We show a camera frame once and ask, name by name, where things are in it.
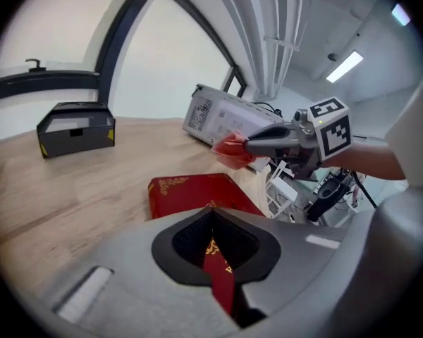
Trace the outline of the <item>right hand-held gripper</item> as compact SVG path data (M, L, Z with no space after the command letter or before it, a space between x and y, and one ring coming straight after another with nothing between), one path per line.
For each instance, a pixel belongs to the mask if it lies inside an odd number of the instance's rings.
M311 180L323 162L352 145L350 109L336 97L297 110L292 123L257 130L243 144L245 151L259 158L296 159L291 164L294 178Z

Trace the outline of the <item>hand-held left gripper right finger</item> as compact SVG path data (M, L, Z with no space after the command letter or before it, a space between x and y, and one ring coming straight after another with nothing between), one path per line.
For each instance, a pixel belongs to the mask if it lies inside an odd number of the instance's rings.
M237 284L264 280L281 257L281 245L275 236L223 209L213 210L212 237Z

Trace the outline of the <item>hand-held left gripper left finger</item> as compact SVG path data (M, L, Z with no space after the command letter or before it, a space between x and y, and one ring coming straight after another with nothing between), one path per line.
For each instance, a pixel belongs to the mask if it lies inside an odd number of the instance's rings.
M158 233L152 242L152 257L175 282L210 287L212 279L203 265L211 240L212 209L203 208Z

